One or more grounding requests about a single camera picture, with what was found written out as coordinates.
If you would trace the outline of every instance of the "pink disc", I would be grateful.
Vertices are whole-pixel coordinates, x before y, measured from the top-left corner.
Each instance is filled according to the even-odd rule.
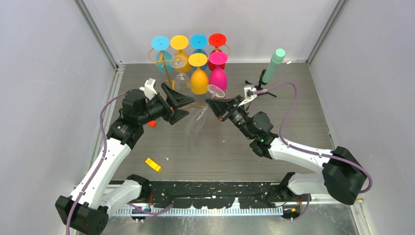
[[[228,55],[226,53],[217,51],[209,56],[209,62],[211,62],[214,65],[222,65],[228,61]]]

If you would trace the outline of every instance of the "green cylinder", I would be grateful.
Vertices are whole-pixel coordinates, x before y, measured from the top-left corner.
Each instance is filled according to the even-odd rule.
[[[270,64],[265,71],[264,76],[262,77],[262,83],[267,84],[271,77],[274,75],[275,71],[277,70],[278,66],[282,63],[285,57],[284,49],[278,48],[275,53],[271,56]]]

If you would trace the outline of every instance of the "wood grain surface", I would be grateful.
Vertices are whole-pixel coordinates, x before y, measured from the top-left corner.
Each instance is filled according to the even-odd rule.
[[[267,64],[227,64],[228,97],[243,95],[244,81],[257,83]],[[128,65],[122,78],[120,93],[144,85],[148,78],[157,80],[156,90],[166,80],[154,64]],[[283,136],[291,141],[318,147],[331,148],[320,101],[307,64],[281,65],[268,86],[293,81],[298,86],[298,100],[286,125]],[[287,85],[273,90],[278,97],[263,95],[255,99],[249,112],[254,115],[266,112],[278,133],[281,121],[294,97],[294,89]],[[121,100],[116,103],[113,120],[118,117]],[[144,127],[144,134],[133,151],[121,163],[113,179],[125,179],[137,174],[150,180],[197,181],[280,181],[286,172],[310,172],[292,163],[260,158],[249,147],[251,141],[230,122],[219,122],[211,110],[206,122],[195,138],[188,138],[184,129],[200,110],[187,108],[190,115],[171,126],[159,119],[157,126]],[[162,166],[161,172],[151,169],[144,161],[153,159]]]

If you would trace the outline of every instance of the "black tripod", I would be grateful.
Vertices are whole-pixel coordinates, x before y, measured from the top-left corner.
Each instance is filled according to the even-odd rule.
[[[262,82],[262,77],[264,76],[265,71],[266,71],[266,70],[262,70],[262,73],[261,73],[261,75],[259,76],[258,85],[254,85],[257,91],[261,91],[261,90],[263,90],[262,85],[266,85],[266,83],[263,83],[263,82]],[[247,80],[245,80],[245,84],[247,84],[247,85],[253,85],[252,83],[248,82]],[[264,94],[269,94],[269,95],[271,95],[271,96],[273,96],[273,97],[275,97],[275,98],[277,97],[275,94],[272,94],[272,93],[270,93],[270,92],[266,92],[266,93],[263,93],[263,94],[258,94],[258,96],[260,96],[260,95],[264,95]],[[248,105],[248,106],[247,106],[247,108],[246,108],[246,111],[249,109],[249,106],[250,106],[251,104],[252,104],[252,102],[250,102],[250,103],[249,103],[249,105]]]

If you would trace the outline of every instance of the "white wall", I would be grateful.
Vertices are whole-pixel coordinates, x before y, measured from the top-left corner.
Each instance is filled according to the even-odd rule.
[[[350,0],[311,69],[335,143],[372,174],[376,235],[413,234],[415,2]]]
[[[1,234],[63,234],[113,69],[72,0],[0,5]]]
[[[223,33],[230,61],[269,61],[276,48],[287,60],[306,60],[337,0],[88,0],[107,41],[123,63],[150,63],[151,40]]]

